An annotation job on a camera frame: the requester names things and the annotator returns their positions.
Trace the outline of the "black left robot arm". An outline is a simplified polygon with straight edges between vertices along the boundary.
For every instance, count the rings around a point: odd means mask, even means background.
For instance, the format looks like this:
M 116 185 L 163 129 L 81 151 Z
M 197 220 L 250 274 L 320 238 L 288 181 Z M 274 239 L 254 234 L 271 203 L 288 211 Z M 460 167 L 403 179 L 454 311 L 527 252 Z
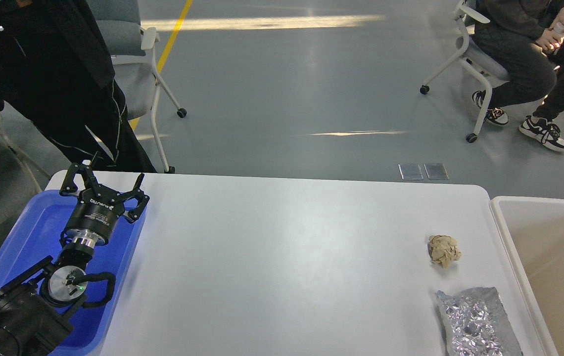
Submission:
M 82 356 L 108 328 L 149 196 L 71 164 L 59 192 L 37 194 L 0 248 L 0 356 Z

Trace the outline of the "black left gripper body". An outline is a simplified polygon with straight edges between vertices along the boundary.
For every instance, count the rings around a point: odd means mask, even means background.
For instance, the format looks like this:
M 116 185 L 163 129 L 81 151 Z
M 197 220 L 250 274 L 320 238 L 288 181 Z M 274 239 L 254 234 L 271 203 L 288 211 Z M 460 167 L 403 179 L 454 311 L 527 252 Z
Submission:
M 79 192 L 78 204 L 63 229 L 66 239 L 92 236 L 95 245 L 108 244 L 124 211 L 124 203 L 119 200 L 118 194 L 118 191 L 102 184 Z

